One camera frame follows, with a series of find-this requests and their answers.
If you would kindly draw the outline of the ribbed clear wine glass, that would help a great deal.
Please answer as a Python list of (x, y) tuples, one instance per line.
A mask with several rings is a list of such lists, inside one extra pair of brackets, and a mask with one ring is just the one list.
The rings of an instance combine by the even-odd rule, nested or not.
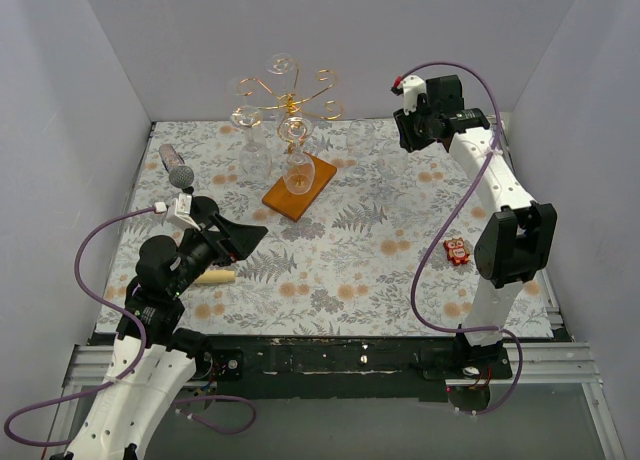
[(261, 124), (243, 130), (245, 143), (239, 154), (240, 167), (249, 181), (264, 182), (272, 172), (272, 156)]

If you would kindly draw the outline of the round clear wine glass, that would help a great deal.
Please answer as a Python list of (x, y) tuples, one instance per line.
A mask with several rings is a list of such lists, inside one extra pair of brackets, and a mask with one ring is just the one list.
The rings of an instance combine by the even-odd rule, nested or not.
[(241, 77), (233, 77), (227, 84), (227, 92), (232, 100), (231, 122), (240, 129), (251, 129), (262, 123), (261, 110), (252, 104), (253, 83)]

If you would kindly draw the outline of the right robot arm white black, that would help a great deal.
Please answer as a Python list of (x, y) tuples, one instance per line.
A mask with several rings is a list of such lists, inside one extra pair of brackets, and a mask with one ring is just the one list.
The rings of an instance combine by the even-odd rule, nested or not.
[(548, 263), (557, 212), (521, 186), (498, 150), (498, 128), (481, 110), (465, 107), (458, 76), (408, 75), (392, 91), (403, 99), (394, 114), (401, 147), (441, 144), (489, 215), (473, 252), (480, 279), (470, 312), (449, 331), (450, 345), (428, 349), (413, 366), (428, 379), (507, 378), (504, 327), (524, 284)]

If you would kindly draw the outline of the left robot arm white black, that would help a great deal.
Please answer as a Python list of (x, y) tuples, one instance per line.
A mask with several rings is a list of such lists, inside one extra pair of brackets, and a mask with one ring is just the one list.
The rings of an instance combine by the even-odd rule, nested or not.
[(268, 233), (224, 218), (211, 198), (186, 193), (141, 212), (163, 216), (182, 238), (156, 235), (140, 246), (103, 383), (61, 459), (144, 457), (183, 385), (213, 366), (206, 335), (178, 325), (182, 294), (209, 267), (246, 260)]

